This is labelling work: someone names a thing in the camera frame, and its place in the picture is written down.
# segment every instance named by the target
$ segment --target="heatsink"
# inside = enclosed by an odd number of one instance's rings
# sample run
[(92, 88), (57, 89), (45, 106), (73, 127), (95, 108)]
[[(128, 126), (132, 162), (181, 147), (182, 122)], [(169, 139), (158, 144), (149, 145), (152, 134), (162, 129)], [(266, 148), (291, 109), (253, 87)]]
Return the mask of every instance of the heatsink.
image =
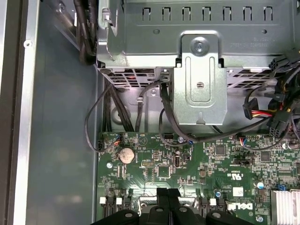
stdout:
[(300, 225), (300, 191), (271, 191), (271, 224)]

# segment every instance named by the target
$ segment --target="blue connector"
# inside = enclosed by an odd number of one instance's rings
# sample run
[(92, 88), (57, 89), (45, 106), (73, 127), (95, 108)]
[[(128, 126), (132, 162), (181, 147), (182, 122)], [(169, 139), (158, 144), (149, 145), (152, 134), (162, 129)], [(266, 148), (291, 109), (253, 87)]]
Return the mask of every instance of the blue connector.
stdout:
[(279, 191), (286, 191), (286, 187), (284, 185), (282, 185), (282, 184), (277, 184), (277, 189)]

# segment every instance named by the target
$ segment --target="green circuit board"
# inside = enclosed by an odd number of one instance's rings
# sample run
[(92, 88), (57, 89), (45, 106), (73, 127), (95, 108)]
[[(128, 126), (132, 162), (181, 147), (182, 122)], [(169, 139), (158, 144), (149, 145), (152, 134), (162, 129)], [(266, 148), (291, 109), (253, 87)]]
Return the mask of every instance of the green circuit board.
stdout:
[[(180, 203), (197, 208), (204, 217), (210, 210), (226, 210), (251, 223), (270, 225), (270, 191), (300, 187), (300, 150), (294, 139), (262, 152), (244, 150), (235, 136), (182, 147), (169, 147), (152, 133), (101, 133), (99, 140), (108, 146), (119, 135), (121, 141), (98, 156), (98, 220), (124, 208), (141, 213), (156, 204), (156, 188), (178, 188)], [(176, 135), (166, 138), (177, 142)], [(245, 138), (252, 148), (275, 142), (267, 135)], [(134, 153), (129, 164), (120, 161), (124, 148)]]

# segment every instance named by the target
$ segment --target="black connector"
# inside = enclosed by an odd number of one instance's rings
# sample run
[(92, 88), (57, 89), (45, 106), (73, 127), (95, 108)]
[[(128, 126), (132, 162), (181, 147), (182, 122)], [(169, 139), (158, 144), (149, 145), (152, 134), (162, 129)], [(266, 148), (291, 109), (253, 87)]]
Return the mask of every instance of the black connector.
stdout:
[(278, 110), (270, 122), (269, 134), (277, 138), (285, 131), (291, 119), (291, 113), (283, 110)]
[(265, 93), (265, 97), (272, 98), (277, 102), (284, 102), (285, 100), (285, 94), (283, 93)]
[(249, 120), (253, 119), (252, 110), (258, 109), (257, 98), (253, 98), (250, 102), (247, 102), (243, 105), (245, 117)]
[(299, 61), (300, 61), (300, 50), (293, 49), (287, 52), (286, 54), (273, 59), (273, 61), (269, 64), (269, 68), (272, 72), (275, 71), (275, 72), (283, 73), (298, 66), (297, 62)]

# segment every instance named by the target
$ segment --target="red wire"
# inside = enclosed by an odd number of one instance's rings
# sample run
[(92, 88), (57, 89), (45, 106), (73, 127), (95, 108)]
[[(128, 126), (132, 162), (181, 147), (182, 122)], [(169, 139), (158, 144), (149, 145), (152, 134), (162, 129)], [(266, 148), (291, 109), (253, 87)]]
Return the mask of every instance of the red wire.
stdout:
[(263, 112), (263, 111), (258, 111), (258, 110), (253, 110), (251, 111), (253, 114), (260, 114), (260, 115), (265, 115), (265, 116), (272, 116), (271, 113), (268, 112)]

